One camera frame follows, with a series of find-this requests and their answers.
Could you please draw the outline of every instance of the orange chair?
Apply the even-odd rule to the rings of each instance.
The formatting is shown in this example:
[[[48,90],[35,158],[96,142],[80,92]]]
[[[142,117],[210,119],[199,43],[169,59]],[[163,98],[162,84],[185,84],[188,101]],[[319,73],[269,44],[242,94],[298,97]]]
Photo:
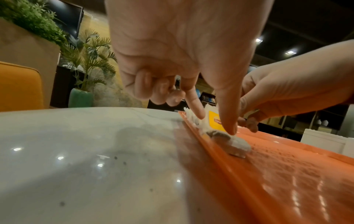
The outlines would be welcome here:
[[[44,109],[39,72],[0,62],[0,111],[39,109]]]

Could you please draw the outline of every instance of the orange tray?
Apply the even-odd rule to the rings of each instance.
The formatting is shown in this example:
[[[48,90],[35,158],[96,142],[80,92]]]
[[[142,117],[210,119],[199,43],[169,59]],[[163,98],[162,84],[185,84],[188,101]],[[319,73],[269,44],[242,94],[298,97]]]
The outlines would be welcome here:
[[[252,146],[241,159],[179,114],[261,223],[354,223],[354,159],[239,127]]]

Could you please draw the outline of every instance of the small packet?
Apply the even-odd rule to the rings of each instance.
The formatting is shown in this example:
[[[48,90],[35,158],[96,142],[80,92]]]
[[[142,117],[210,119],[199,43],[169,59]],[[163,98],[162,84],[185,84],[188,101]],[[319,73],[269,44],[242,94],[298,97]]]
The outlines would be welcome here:
[[[245,158],[246,153],[251,151],[251,146],[244,139],[225,131],[217,107],[207,104],[204,110],[205,118],[201,120],[190,109],[184,108],[188,121],[199,129],[200,134],[208,134],[228,154]]]

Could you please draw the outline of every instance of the hand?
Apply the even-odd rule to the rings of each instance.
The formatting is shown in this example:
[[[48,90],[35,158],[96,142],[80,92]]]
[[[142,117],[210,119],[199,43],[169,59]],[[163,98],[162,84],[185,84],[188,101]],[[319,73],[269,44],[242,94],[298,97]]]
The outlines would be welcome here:
[[[235,134],[242,78],[273,0],[106,0],[112,46],[128,93],[198,118],[199,72],[215,89],[220,119]],[[174,89],[180,75],[181,90]]]
[[[354,94],[354,41],[346,41],[262,66],[242,82],[240,114],[246,127],[257,132],[259,121],[270,117],[321,110]]]

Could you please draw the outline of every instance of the yellow label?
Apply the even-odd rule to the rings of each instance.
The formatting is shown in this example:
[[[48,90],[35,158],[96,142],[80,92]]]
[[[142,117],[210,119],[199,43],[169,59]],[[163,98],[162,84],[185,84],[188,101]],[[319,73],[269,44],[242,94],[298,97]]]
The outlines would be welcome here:
[[[223,126],[221,125],[219,115],[212,111],[209,111],[209,125],[215,130],[226,132]]]

